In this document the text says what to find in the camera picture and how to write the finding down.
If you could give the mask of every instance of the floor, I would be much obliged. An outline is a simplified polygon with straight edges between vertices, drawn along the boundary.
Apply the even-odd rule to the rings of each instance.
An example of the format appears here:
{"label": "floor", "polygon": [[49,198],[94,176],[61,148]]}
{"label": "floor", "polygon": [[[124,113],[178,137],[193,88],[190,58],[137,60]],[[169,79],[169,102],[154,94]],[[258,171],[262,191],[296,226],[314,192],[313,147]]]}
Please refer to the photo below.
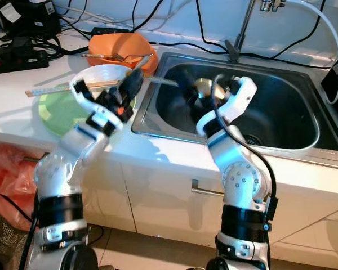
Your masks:
{"label": "floor", "polygon": [[[98,239],[101,229],[91,226],[89,242]],[[186,270],[204,267],[215,256],[215,250],[179,241],[140,235],[104,227],[103,236],[91,245],[99,265],[112,264],[120,270]],[[282,260],[272,260],[273,270],[325,270]]]}

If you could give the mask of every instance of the white wall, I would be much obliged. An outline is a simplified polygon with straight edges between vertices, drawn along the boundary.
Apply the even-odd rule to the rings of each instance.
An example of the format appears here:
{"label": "white wall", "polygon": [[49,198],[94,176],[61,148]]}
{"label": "white wall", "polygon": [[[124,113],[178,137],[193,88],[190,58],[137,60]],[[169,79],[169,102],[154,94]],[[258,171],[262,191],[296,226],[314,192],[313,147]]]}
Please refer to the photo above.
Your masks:
{"label": "white wall", "polygon": [[[73,0],[72,6],[83,8],[84,1]],[[182,1],[184,0],[175,0],[175,6]],[[322,0],[307,1],[319,8]],[[54,0],[54,2],[61,5],[68,4],[68,0]],[[88,0],[87,11],[95,14],[105,14],[115,19],[126,19],[131,17],[134,2],[135,0]],[[233,42],[240,31],[248,2],[249,0],[201,0],[200,6],[206,37],[217,41],[229,39]],[[156,3],[157,0],[139,0],[135,12],[136,16],[150,14]],[[279,50],[306,36],[317,19],[317,16],[311,11],[288,1],[286,7],[279,9],[276,13],[260,12],[259,4],[260,1],[257,0],[248,25],[243,52],[261,51],[263,49]],[[165,0],[156,15],[166,15],[169,5],[170,0]],[[338,31],[338,0],[327,0],[324,13]],[[78,13],[70,12],[67,16],[75,17],[78,16]],[[143,19],[137,19],[136,25],[142,21]],[[161,23],[162,20],[151,20],[146,24],[145,28],[151,29]],[[192,0],[168,20],[158,31],[200,37],[195,0]],[[312,38],[296,46],[293,50],[309,55],[332,57],[336,52],[336,46],[328,28],[320,23]],[[268,51],[268,55],[273,55],[273,53],[274,51]]]}

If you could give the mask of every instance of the stainless steel sink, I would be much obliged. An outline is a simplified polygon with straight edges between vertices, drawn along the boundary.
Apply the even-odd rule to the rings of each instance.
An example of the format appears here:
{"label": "stainless steel sink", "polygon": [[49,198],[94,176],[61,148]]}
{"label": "stainless steel sink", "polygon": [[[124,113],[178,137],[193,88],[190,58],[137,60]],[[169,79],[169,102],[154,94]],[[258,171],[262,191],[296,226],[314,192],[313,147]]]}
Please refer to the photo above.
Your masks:
{"label": "stainless steel sink", "polygon": [[[338,167],[338,134],[306,74],[164,53],[155,75],[175,80],[182,69],[194,79],[212,79],[220,73],[252,78],[257,93],[245,113],[232,122],[247,143],[263,154]],[[206,138],[195,132],[202,114],[189,107],[178,88],[152,83],[132,130],[205,143]]]}

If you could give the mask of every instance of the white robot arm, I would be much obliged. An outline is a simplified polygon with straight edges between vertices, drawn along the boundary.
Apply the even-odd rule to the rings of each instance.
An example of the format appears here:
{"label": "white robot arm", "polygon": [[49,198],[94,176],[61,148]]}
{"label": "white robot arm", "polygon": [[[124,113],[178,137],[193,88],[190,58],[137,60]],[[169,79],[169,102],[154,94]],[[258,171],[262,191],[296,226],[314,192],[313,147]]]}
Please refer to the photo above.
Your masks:
{"label": "white robot arm", "polygon": [[[93,108],[92,115],[86,123],[69,131],[37,165],[34,220],[38,221],[39,229],[34,233],[37,224],[33,224],[29,232],[27,242],[30,245],[30,236],[34,234],[34,246],[28,270],[98,269],[95,253],[87,246],[82,176],[104,151],[109,136],[131,117],[130,101],[142,80],[141,71],[134,70],[119,87],[103,91],[96,100],[84,81],[77,82],[72,89],[80,104],[86,109]],[[212,84],[212,92],[217,80]],[[238,93],[220,109],[228,121],[245,111],[256,91],[250,78],[235,80],[241,85]],[[269,220],[273,219],[277,202],[273,200],[275,196],[269,199],[270,193],[273,195],[273,174],[259,169],[261,161],[253,159],[252,153],[242,146],[239,130],[234,126],[230,130],[223,128],[220,120],[216,108],[198,123],[199,133],[208,136],[207,146],[220,170],[224,188],[222,225],[216,236],[218,257],[208,263],[207,270],[269,269]],[[29,245],[23,252],[19,270],[24,269]]]}

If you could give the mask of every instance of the cabinet handle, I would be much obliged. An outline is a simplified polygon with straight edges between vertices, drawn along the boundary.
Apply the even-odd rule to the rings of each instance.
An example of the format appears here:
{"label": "cabinet handle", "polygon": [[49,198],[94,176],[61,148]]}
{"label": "cabinet handle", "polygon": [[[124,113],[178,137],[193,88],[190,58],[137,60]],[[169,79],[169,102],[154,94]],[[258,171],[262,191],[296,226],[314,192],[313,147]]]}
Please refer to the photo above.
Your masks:
{"label": "cabinet handle", "polygon": [[198,184],[199,184],[198,180],[192,179],[192,192],[204,194],[204,195],[224,197],[224,193],[218,192],[218,191],[213,191],[213,190],[204,190],[202,188],[199,188]]}

